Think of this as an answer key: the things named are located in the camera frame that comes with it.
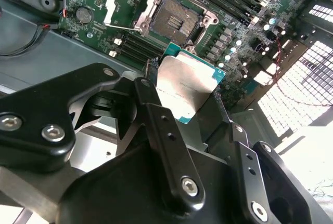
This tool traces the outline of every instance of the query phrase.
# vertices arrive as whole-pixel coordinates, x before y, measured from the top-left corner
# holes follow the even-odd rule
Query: screw
[[[254,212],[254,214],[263,222],[267,222],[268,221],[268,214],[266,212],[266,210],[257,202],[252,202],[252,210]]]
[[[150,84],[147,80],[142,79],[141,83],[143,83],[145,86],[150,87]]]
[[[182,187],[189,196],[194,197],[198,194],[198,187],[192,179],[184,178],[182,180]]]
[[[108,76],[113,76],[113,72],[109,68],[103,69],[104,73]]]
[[[239,125],[235,125],[236,130],[238,130],[239,132],[243,132],[243,129],[239,126]]]
[[[148,28],[148,24],[144,22],[144,23],[141,24],[141,27],[144,28],[144,29]]]
[[[263,147],[267,152],[271,153],[272,149],[268,145],[264,144]]]
[[[22,120],[13,115],[3,115],[0,117],[0,130],[13,131],[22,126]]]
[[[50,142],[60,142],[65,137],[65,131],[58,125],[49,124],[42,130],[42,137]]]

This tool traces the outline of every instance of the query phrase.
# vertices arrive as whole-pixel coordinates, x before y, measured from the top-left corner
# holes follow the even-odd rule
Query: metal mount
[[[204,223],[200,220],[211,220],[211,215],[224,216],[232,223],[279,224],[288,223],[284,221],[288,218],[292,223],[332,223],[272,147],[262,142],[249,147],[245,130],[229,119],[219,88],[197,118],[207,152],[220,159],[189,152],[172,112],[161,105],[155,88],[157,69],[158,61],[151,60],[146,77],[131,81],[119,78],[104,64],[91,64],[0,99],[0,165],[38,173],[58,170],[70,157],[75,133],[105,115],[117,119],[117,157],[70,186],[61,200],[64,219],[60,223],[68,223],[72,211],[73,223],[91,223],[88,218],[95,218],[99,211],[103,214],[99,219],[105,220],[110,205],[101,206],[99,201],[109,203],[113,197],[118,197],[116,202],[122,201],[122,206],[131,205],[138,216],[150,215],[152,223],[158,219],[175,223],[173,218]],[[3,172],[38,194],[7,170]],[[110,182],[121,194],[114,194]],[[27,199],[6,185],[3,183],[2,191],[29,207]],[[142,206],[131,202],[134,199]],[[82,201],[96,204],[97,208],[92,208],[98,214],[83,213],[90,206]],[[53,221],[57,206],[48,203],[51,213],[41,213]],[[117,220],[133,223],[122,206],[118,209],[126,217],[116,213]],[[157,212],[142,210],[146,206]]]

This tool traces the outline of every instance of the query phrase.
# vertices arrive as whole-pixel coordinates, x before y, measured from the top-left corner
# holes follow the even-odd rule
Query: mesh panel
[[[333,50],[317,41],[286,72],[278,84],[284,94],[309,104],[333,104]],[[280,137],[288,129],[295,132],[310,125],[329,107],[296,103],[274,85],[259,101],[275,133]]]

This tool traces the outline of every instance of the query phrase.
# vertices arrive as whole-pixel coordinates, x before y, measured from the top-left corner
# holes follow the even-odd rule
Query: hole
[[[251,161],[253,160],[253,158],[252,158],[249,154],[246,154],[246,157],[247,157],[248,159],[250,159]]]
[[[251,174],[253,174],[254,176],[256,175],[256,172],[255,172],[252,168],[249,168],[249,172],[250,172]]]
[[[175,137],[172,133],[168,133],[168,137],[169,137],[172,141],[176,140],[176,137]]]
[[[308,36],[307,36],[307,35],[301,35],[301,39],[302,39],[302,40],[306,41],[306,40],[307,40],[307,38],[308,38]]]
[[[282,223],[293,223],[293,212],[287,200],[284,198],[276,198],[270,202],[270,208],[276,218]]]
[[[260,215],[264,215],[264,213],[262,212],[261,208],[257,208],[257,211]]]

